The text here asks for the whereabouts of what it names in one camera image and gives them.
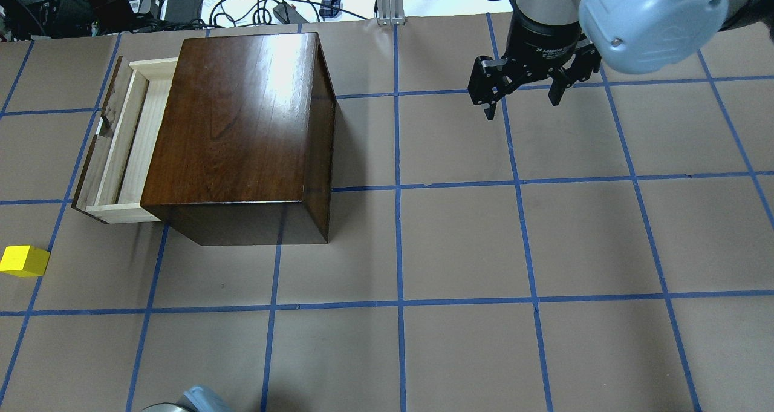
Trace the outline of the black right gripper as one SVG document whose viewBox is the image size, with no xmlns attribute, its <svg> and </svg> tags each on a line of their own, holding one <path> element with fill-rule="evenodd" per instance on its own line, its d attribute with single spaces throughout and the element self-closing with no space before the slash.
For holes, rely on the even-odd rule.
<svg viewBox="0 0 774 412">
<path fill-rule="evenodd" d="M 602 66 L 594 43 L 582 40 L 577 47 L 580 26 L 578 21 L 554 25 L 512 19 L 503 59 L 478 56 L 473 60 L 467 85 L 472 103 L 482 108 L 487 120 L 493 120 L 498 102 L 506 95 L 550 76 L 549 101 L 558 106 L 567 89 L 589 80 Z M 572 55 L 572 63 L 565 68 Z"/>
</svg>

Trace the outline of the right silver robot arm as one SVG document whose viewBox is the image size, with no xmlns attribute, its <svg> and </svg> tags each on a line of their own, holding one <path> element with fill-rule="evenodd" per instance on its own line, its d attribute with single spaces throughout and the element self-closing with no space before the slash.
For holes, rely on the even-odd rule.
<svg viewBox="0 0 774 412">
<path fill-rule="evenodd" d="M 605 63 L 654 73 L 696 53 L 719 32 L 763 22 L 772 0 L 506 0 L 512 17 L 501 57 L 479 56 L 467 90 L 487 119 L 518 88 L 549 79 L 549 101 Z"/>
</svg>

